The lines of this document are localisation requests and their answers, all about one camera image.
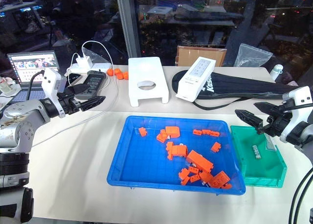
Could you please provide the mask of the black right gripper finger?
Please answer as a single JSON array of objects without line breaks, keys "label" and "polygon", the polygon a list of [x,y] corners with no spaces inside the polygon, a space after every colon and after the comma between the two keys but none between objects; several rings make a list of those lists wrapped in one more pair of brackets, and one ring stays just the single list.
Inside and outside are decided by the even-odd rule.
[{"label": "black right gripper finger", "polygon": [[263,120],[247,110],[235,110],[235,114],[245,123],[262,133]]},{"label": "black right gripper finger", "polygon": [[271,115],[271,116],[277,116],[278,115],[278,108],[276,105],[268,102],[256,102],[254,103],[254,106],[260,110],[261,112]]}]

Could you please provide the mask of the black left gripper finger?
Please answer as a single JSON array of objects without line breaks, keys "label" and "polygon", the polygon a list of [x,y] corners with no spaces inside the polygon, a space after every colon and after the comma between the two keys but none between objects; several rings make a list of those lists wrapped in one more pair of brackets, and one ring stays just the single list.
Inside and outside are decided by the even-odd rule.
[{"label": "black left gripper finger", "polygon": [[94,107],[97,107],[105,99],[106,99],[105,96],[96,96],[96,97],[93,97],[93,98],[90,98],[90,99],[86,100],[85,102],[80,102],[78,108],[81,111],[87,111],[87,110],[90,110],[90,109],[92,109]]},{"label": "black left gripper finger", "polygon": [[90,94],[88,92],[90,88],[89,84],[77,84],[74,86],[66,87],[66,91],[68,94],[74,95],[76,99],[89,99]]}]

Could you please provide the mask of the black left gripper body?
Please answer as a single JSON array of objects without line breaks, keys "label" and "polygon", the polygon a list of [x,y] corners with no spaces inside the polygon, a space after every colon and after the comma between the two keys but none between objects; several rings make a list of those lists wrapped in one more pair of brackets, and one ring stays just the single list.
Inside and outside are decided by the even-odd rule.
[{"label": "black left gripper body", "polygon": [[71,115],[78,112],[81,108],[81,103],[75,99],[75,92],[67,90],[57,93],[58,101],[61,104],[65,114]]}]

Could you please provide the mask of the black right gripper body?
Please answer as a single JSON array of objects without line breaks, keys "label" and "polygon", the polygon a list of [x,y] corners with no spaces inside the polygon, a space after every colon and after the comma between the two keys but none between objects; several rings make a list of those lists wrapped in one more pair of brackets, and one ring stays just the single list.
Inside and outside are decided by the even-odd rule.
[{"label": "black right gripper body", "polygon": [[267,118],[268,124],[262,127],[262,133],[266,133],[270,136],[280,136],[282,131],[287,127],[289,124],[292,114],[290,112],[284,112],[284,110],[277,106],[278,108],[278,115],[277,116],[271,116],[269,115]]}]

